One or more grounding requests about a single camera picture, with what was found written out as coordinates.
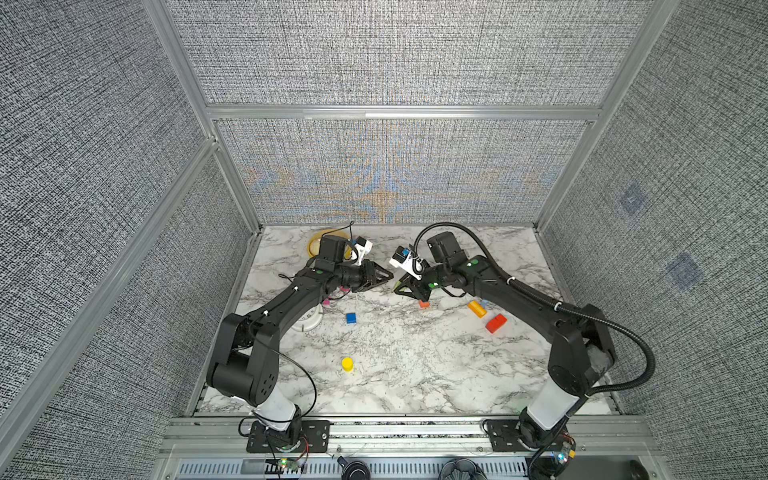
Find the black cable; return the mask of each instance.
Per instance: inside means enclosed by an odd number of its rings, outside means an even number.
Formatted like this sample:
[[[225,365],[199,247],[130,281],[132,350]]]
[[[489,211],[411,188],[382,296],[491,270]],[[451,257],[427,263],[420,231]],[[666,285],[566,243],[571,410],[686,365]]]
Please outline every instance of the black cable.
[[[417,248],[419,247],[419,242],[421,241],[422,237],[425,233],[427,233],[429,230],[437,227],[453,227],[458,228],[459,230],[465,232],[468,234],[475,243],[478,244],[478,247],[480,247],[480,250],[482,250],[485,257],[488,259],[488,262],[493,266],[502,276],[507,277],[508,279],[511,279],[512,276],[509,273],[506,273],[503,268],[501,268],[498,263],[496,263],[496,260],[491,255],[491,252],[488,251],[488,248],[485,247],[482,240],[475,235],[475,232],[471,231],[469,228],[465,227],[464,225],[461,225],[460,223],[453,223],[453,222],[438,222],[433,223],[432,225],[427,226],[424,230],[422,230],[419,235],[416,237],[415,242],[413,243],[413,255],[414,257],[417,254]],[[531,298],[533,300],[537,300],[538,302],[543,303],[544,305],[551,306],[552,308],[555,308],[558,305],[558,301],[554,299],[550,299],[548,297],[543,297],[538,294],[538,292],[532,292],[529,289],[522,286],[522,283],[513,281],[512,283],[509,283],[509,280],[507,280],[507,284],[512,286],[512,288],[516,289],[520,293],[523,293],[528,298]],[[632,330],[628,329],[625,326],[622,326],[616,322],[611,322],[610,320],[602,319],[596,316],[587,315],[585,313],[577,312],[575,310],[570,310],[567,308],[559,308],[556,310],[558,312],[568,313],[574,316],[579,316],[584,319],[592,320],[593,322],[602,323],[605,326],[608,326],[617,332],[621,333],[622,335],[626,336],[630,340],[632,340],[638,347],[640,347],[640,350],[643,351],[643,354],[645,355],[645,370],[635,379],[632,379],[628,382],[623,383],[616,383],[613,385],[602,385],[593,387],[592,389],[589,389],[587,391],[588,396],[592,396],[595,393],[603,393],[603,392],[618,392],[620,390],[628,390],[633,389],[637,386],[640,386],[647,382],[651,376],[653,376],[654,371],[656,370],[656,356],[654,355],[653,350],[650,349],[647,343],[643,341],[642,338],[640,338],[639,335],[637,335]]]
[[[243,422],[245,422],[246,420],[249,420],[248,417],[240,419],[240,423],[237,424],[237,434],[240,435],[241,437],[249,437],[250,436],[250,433],[248,435],[243,435],[243,430],[242,430]]]
[[[525,294],[529,298],[532,298],[533,300],[537,300],[538,302],[541,302],[545,305],[549,305],[553,309],[558,304],[556,300],[545,298],[539,295],[538,292],[531,291],[525,288],[522,283],[513,281],[512,283],[509,283],[509,285],[515,288],[517,291]],[[635,332],[628,329],[626,326],[620,325],[619,323],[611,322],[610,320],[602,319],[597,316],[587,315],[586,313],[578,312],[576,310],[559,307],[556,311],[568,313],[574,316],[579,316],[584,319],[592,320],[593,322],[602,323],[605,326],[608,326],[616,330],[617,332],[621,333],[622,335],[632,340],[638,347],[640,347],[640,350],[642,350],[643,354],[645,355],[645,370],[637,378],[629,380],[627,382],[592,387],[587,391],[587,396],[592,396],[595,393],[619,392],[621,390],[633,389],[635,387],[638,387],[644,384],[651,378],[651,376],[653,376],[654,371],[656,370],[656,356],[654,355],[653,350],[650,349],[648,344],[645,343],[645,341],[642,338],[640,338],[640,336],[637,335]]]
[[[354,223],[355,223],[355,221],[354,221],[354,220],[352,220],[351,222],[349,222],[349,225],[345,225],[345,226],[343,226],[343,227],[340,227],[340,228],[337,228],[337,229],[335,229],[335,230],[329,230],[329,231],[327,231],[327,232],[323,233],[322,235],[320,235],[320,238],[323,238],[323,237],[324,237],[325,235],[327,235],[328,233],[338,232],[339,230],[344,230],[345,228],[349,228],[349,238],[352,238],[352,225],[353,225]]]
[[[531,470],[533,469],[533,462],[538,460],[538,458],[541,456],[542,453],[544,453],[553,443],[555,443],[558,438],[560,437],[560,433],[565,428],[565,424],[568,423],[568,417],[565,416],[560,420],[560,426],[558,426],[557,432],[554,434],[554,438],[551,442],[549,442],[547,445],[543,445],[539,450],[536,450],[536,453],[533,454],[531,457],[531,461],[528,463],[528,474],[531,474]]]
[[[285,302],[287,302],[287,301],[288,301],[288,299],[289,299],[291,296],[293,296],[293,294],[294,294],[294,293],[296,293],[296,292],[298,292],[298,291],[299,291],[298,287],[297,287],[297,288],[294,288],[293,290],[291,290],[291,291],[290,291],[290,293],[288,294],[288,296],[287,296],[287,297],[285,297],[285,298],[283,299],[283,301],[281,301],[280,303],[278,303],[277,305],[275,305],[275,306],[273,306],[273,307],[272,307],[272,310],[275,310],[275,309],[276,309],[278,306],[280,306],[280,305],[283,305]],[[264,314],[262,313],[262,314],[261,314],[261,316],[259,316],[259,318],[257,318],[257,319],[251,319],[251,320],[248,322],[248,331],[250,332],[250,334],[251,334],[251,335],[253,335],[253,338],[256,338],[256,332],[254,332],[254,331],[253,331],[253,324],[254,324],[254,323],[256,323],[256,322],[258,322],[259,320],[261,320],[261,319],[262,319],[262,318],[264,318],[265,316],[269,316],[269,314],[267,314],[267,315],[264,315]]]
[[[280,465],[278,465],[277,462],[277,455],[275,455],[275,449],[272,448],[272,442],[270,442],[270,437],[264,432],[264,439],[266,439],[266,444],[270,446],[270,452],[272,452],[272,458],[275,459],[275,471],[277,472],[277,478],[280,478]]]
[[[328,297],[328,300],[341,300],[341,299],[342,299],[342,298],[344,298],[345,296],[349,295],[349,292],[351,292],[351,291],[352,291],[352,290],[347,290],[346,292],[344,292],[344,294],[343,294],[342,296],[338,296],[338,297],[336,297],[336,298],[332,298],[332,297],[330,297],[330,296],[329,296],[329,297]]]
[[[450,292],[448,291],[448,289],[446,289],[444,286],[441,286],[441,287],[440,287],[440,289],[441,289],[443,292],[446,292],[448,295],[452,296],[453,298],[462,298],[464,295],[466,295],[466,294],[467,294],[466,292],[464,292],[464,293],[462,293],[461,295],[454,295],[453,293],[450,293]]]
[[[315,404],[317,403],[317,385],[315,385],[315,381],[312,379],[312,376],[310,375],[310,373],[309,373],[309,372],[307,372],[307,371],[306,371],[306,369],[305,369],[304,367],[302,367],[301,365],[299,365],[299,363],[298,363],[297,361],[295,361],[294,359],[290,358],[290,357],[289,357],[288,355],[286,355],[285,353],[282,353],[282,352],[278,352],[277,350],[275,350],[275,349],[274,349],[274,348],[272,348],[271,346],[267,346],[267,345],[265,345],[263,342],[261,342],[260,340],[258,340],[256,337],[254,337],[254,338],[253,338],[253,341],[254,341],[254,342],[258,342],[258,343],[261,343],[261,345],[262,345],[262,346],[264,346],[264,348],[266,348],[266,349],[269,349],[269,350],[272,350],[272,351],[273,351],[273,352],[275,352],[277,355],[280,355],[280,356],[282,356],[284,359],[288,360],[288,361],[289,361],[289,362],[291,362],[293,365],[295,365],[295,366],[299,367],[299,369],[300,369],[302,372],[304,372],[304,375],[306,375],[306,377],[307,377],[308,379],[310,379],[310,383],[312,383],[312,388],[313,388],[313,390],[315,391],[315,398],[314,398],[314,400],[312,401],[312,405],[311,405],[311,406],[310,406],[310,407],[309,407],[309,408],[306,410],[306,412],[304,412],[304,413],[302,413],[302,414],[301,414],[301,418],[304,418],[304,417],[306,417],[307,415],[309,415],[309,414],[310,414],[310,412],[312,412],[312,409],[313,409],[313,408],[315,408]],[[256,412],[254,412],[253,414],[254,414],[255,416],[259,417],[260,419],[262,419],[262,420],[266,420],[266,421],[268,421],[268,422],[275,422],[275,423],[288,423],[288,422],[291,422],[291,421],[293,420],[293,419],[287,419],[287,420],[272,420],[272,419],[268,419],[267,417],[261,416],[261,415],[259,415],[259,414],[258,414],[258,413],[256,413]]]

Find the textured fabric panel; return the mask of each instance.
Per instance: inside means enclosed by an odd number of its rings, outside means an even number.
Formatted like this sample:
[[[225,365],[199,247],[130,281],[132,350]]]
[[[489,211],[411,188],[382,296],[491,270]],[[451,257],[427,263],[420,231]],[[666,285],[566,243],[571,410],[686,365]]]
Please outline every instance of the textured fabric panel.
[[[192,395],[249,235],[211,159],[3,479],[148,478],[168,419]]]
[[[654,348],[621,398],[683,480],[768,469],[766,65],[767,3],[684,0],[545,231],[576,299]],[[614,338],[620,381],[643,360]]]
[[[599,104],[652,0],[168,0],[209,102]]]
[[[0,11],[2,413],[202,133],[141,1]]]
[[[580,121],[225,120],[265,222],[533,222]]]

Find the yellow block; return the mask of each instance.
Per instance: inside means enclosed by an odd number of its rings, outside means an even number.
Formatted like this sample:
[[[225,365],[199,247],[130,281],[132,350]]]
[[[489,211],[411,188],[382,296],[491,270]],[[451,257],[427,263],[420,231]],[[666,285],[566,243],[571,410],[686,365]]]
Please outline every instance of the yellow block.
[[[477,316],[482,317],[483,315],[488,313],[488,312],[485,311],[485,309],[482,307],[482,305],[480,305],[479,303],[477,303],[474,300],[469,302],[469,304],[467,306],[469,307],[469,309],[471,311],[475,312],[475,315],[477,315]]]
[[[344,360],[341,361],[341,368],[343,368],[345,372],[352,372],[352,369],[355,368],[355,364],[349,357],[344,357]]]

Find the red block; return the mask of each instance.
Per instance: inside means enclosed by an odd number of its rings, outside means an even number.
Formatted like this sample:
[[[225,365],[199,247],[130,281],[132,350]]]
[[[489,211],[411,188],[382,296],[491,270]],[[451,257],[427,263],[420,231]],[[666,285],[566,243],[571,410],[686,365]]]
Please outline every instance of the red block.
[[[486,323],[485,328],[488,329],[490,333],[496,333],[496,330],[500,329],[505,323],[507,323],[507,319],[504,318],[503,315],[499,314],[493,317],[493,320]]]

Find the metal base plate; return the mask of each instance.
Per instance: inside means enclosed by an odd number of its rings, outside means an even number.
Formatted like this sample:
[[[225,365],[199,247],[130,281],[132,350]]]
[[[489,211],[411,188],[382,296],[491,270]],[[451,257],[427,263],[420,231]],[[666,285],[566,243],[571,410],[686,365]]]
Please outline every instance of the metal base plate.
[[[494,452],[530,452],[520,443],[515,430],[517,420],[485,420],[483,429],[488,433]]]
[[[270,445],[264,438],[265,428],[259,427],[260,423],[256,420],[256,428],[251,429],[246,445],[248,453],[275,453],[275,455],[285,455],[285,452],[279,452],[270,448]],[[301,422],[303,437],[299,440],[299,445],[291,453],[299,454],[306,448],[307,442],[310,444],[310,453],[325,453],[328,451],[328,437],[331,422],[326,420],[304,420]]]

